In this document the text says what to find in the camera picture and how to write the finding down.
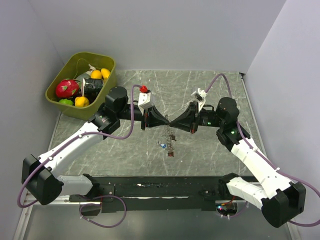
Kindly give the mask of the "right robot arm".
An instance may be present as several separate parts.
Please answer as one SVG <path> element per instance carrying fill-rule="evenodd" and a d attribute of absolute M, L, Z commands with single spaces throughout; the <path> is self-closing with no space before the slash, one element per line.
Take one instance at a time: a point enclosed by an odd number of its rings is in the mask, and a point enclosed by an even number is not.
<path fill-rule="evenodd" d="M 250 135 L 238 123 L 240 111 L 233 98 L 223 97 L 216 108 L 200 109 L 196 101 L 169 125 L 191 134 L 199 126 L 216 127 L 220 143 L 236 156 L 253 174 L 259 186 L 235 173 L 219 180 L 218 193 L 223 199 L 242 198 L 262 211 L 275 228 L 281 227 L 304 211 L 306 188 L 279 174 L 265 159 Z"/>

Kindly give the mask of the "red key tag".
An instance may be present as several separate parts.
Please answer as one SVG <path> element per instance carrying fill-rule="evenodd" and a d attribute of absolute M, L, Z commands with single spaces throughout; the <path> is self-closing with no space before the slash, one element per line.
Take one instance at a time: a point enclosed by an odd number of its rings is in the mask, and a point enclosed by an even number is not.
<path fill-rule="evenodd" d="M 168 157 L 174 157 L 174 152 L 173 152 L 173 151 L 168 152 L 168 153 L 167 153 L 167 156 L 168 156 Z"/>

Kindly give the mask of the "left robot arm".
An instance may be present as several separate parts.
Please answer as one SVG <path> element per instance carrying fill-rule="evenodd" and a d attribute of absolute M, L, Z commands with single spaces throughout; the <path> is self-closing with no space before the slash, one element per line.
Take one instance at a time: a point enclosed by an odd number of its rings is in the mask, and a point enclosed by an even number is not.
<path fill-rule="evenodd" d="M 170 122 L 155 107 L 155 99 L 145 86 L 138 88 L 138 104 L 134 94 L 124 87 L 113 87 L 98 111 L 83 126 L 55 148 L 41 154 L 27 156 L 22 163 L 22 190 L 28 190 L 37 202 L 47 205 L 57 197 L 82 195 L 87 201 L 95 200 L 99 188 L 90 176 L 63 176 L 62 173 L 79 155 L 107 138 L 127 139 L 134 123 L 142 129 L 166 126 Z"/>

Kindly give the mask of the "metal disc keyring organizer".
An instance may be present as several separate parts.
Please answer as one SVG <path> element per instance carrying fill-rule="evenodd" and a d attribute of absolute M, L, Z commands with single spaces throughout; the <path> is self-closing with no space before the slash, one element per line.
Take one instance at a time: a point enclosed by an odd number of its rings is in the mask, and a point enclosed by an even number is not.
<path fill-rule="evenodd" d="M 165 125 L 166 149 L 168 152 L 174 152 L 173 141 L 176 142 L 176 136 L 171 132 L 170 125 Z"/>

